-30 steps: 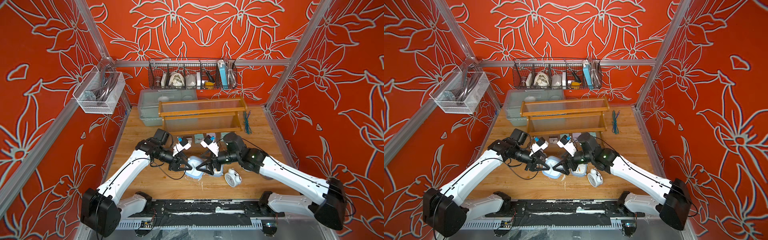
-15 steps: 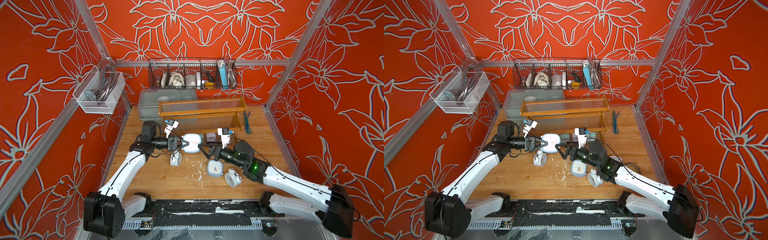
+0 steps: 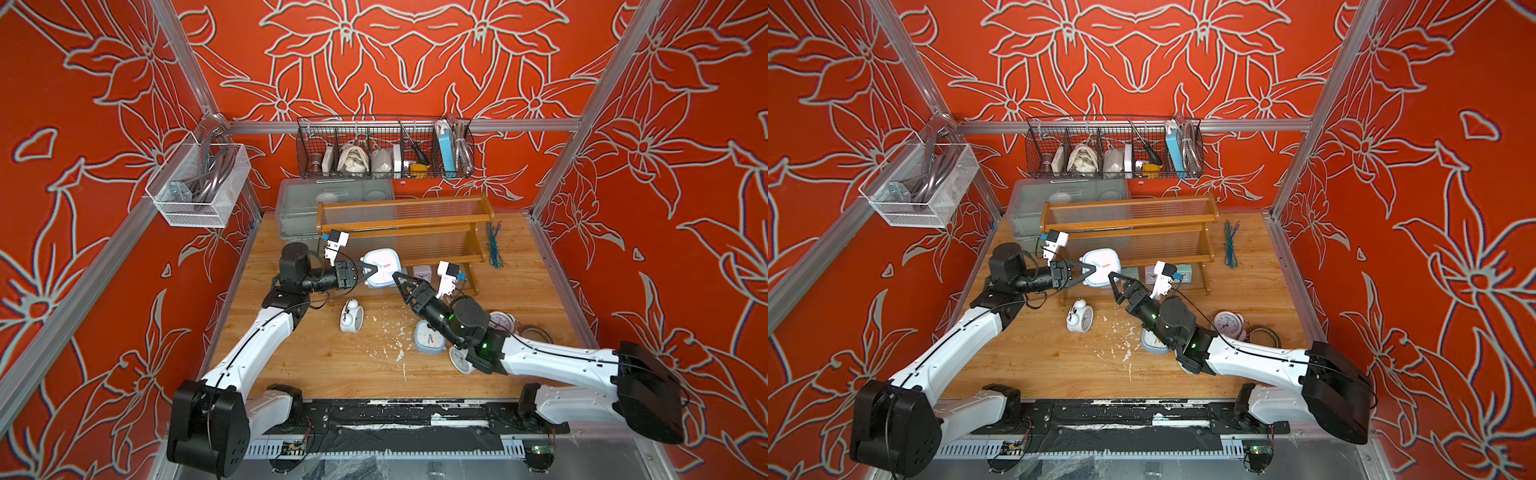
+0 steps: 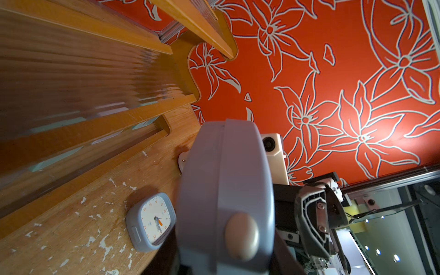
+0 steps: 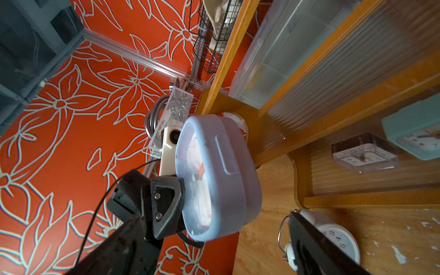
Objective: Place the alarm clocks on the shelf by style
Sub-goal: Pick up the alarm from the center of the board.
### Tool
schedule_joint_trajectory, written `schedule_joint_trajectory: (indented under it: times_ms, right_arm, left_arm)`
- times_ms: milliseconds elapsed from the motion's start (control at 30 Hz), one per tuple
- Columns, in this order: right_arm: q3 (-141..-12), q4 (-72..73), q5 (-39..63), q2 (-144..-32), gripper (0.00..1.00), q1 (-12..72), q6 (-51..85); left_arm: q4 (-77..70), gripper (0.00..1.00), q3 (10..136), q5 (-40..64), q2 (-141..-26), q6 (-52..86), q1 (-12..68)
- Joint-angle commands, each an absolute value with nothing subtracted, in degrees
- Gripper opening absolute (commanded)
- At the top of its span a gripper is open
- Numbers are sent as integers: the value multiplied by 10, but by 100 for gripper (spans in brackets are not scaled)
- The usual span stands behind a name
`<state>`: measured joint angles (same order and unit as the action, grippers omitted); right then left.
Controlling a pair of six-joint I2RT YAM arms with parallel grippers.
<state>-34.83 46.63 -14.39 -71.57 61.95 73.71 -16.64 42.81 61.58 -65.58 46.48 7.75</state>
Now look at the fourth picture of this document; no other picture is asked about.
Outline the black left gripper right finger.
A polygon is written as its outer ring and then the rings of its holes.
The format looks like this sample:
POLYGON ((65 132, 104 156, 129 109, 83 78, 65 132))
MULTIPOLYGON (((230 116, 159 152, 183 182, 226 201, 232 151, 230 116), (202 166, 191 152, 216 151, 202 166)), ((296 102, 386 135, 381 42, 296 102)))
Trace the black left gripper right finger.
POLYGON ((276 233, 269 266, 270 275, 306 275, 304 268, 292 256, 285 241, 276 233))

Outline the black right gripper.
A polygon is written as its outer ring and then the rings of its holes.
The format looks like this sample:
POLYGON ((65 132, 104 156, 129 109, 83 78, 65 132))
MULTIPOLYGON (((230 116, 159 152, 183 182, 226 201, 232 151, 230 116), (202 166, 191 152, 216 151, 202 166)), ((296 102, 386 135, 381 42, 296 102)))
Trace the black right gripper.
POLYGON ((304 181, 275 184, 276 233, 306 275, 348 275, 351 266, 336 231, 348 226, 336 172, 304 181))

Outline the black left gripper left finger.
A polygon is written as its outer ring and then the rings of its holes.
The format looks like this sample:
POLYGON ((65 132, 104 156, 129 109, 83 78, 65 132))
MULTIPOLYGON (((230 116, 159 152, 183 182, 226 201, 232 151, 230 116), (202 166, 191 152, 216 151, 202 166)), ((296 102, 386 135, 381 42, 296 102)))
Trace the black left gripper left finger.
POLYGON ((177 275, 180 266, 176 234, 172 230, 142 275, 177 275))

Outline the blue rounded square clock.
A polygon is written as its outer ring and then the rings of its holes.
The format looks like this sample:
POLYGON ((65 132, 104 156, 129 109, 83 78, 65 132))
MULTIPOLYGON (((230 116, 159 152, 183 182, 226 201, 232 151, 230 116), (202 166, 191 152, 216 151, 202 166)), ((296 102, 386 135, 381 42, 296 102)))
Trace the blue rounded square clock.
POLYGON ((275 200, 253 122, 207 122, 199 130, 182 172, 176 239, 181 264, 195 275, 268 274, 275 200))

